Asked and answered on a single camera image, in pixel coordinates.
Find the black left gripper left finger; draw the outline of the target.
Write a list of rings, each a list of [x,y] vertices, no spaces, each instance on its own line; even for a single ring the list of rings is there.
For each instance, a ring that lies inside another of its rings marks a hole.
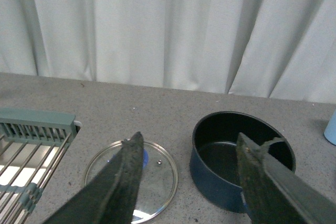
[[[143,167],[144,139],[136,132],[83,189],[45,223],[131,223]]]

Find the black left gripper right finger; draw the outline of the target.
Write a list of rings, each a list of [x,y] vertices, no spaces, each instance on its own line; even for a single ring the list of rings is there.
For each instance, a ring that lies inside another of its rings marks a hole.
[[[252,223],[335,223],[335,203],[270,154],[273,146],[284,142],[275,137],[258,145],[238,135],[240,185]]]

